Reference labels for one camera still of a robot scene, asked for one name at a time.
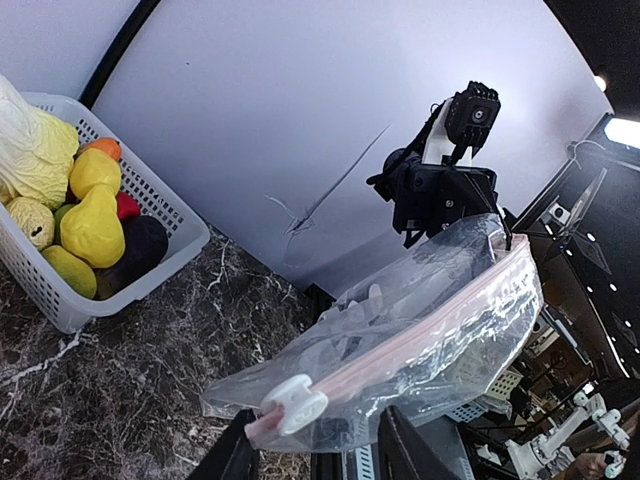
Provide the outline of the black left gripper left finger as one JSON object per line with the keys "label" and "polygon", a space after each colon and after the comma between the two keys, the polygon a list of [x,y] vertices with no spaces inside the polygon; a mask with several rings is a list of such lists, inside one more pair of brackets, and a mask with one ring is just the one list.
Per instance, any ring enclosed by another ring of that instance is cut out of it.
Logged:
{"label": "black left gripper left finger", "polygon": [[250,480],[258,478],[260,453],[249,442],[245,427],[256,419],[241,410],[216,440],[188,480]]}

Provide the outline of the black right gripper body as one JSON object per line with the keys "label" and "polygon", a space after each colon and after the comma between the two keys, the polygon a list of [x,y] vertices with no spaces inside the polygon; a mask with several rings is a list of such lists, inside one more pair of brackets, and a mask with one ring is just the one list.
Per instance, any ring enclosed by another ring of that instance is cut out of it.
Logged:
{"label": "black right gripper body", "polygon": [[386,202],[394,203],[392,227],[411,248],[458,220],[499,214],[497,174],[488,168],[425,164],[416,152],[393,151],[383,170],[366,180]]}

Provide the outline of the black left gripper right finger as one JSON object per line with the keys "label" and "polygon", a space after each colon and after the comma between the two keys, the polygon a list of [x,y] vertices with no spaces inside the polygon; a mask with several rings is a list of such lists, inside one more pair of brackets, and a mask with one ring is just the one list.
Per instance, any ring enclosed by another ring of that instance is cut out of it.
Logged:
{"label": "black left gripper right finger", "polygon": [[377,433],[379,479],[474,479],[457,425],[446,417],[415,427],[398,407],[386,408]]}

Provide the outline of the clear zip top bag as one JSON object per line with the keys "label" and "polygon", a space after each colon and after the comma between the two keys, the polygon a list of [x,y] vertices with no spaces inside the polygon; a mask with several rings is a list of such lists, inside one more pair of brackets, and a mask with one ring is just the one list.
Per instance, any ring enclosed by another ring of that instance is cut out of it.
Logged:
{"label": "clear zip top bag", "polygon": [[542,303],[527,236],[468,217],[345,291],[273,358],[215,381],[202,412],[250,410],[260,449],[349,451],[375,441],[389,407],[419,426],[485,394]]}

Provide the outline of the yellow napa cabbage toy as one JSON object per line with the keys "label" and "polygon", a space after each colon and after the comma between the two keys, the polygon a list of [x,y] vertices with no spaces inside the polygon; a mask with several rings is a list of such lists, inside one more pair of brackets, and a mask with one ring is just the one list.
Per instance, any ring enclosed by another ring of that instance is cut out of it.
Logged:
{"label": "yellow napa cabbage toy", "polygon": [[60,207],[68,188],[76,129],[30,105],[6,77],[1,78],[1,202],[17,197]]}

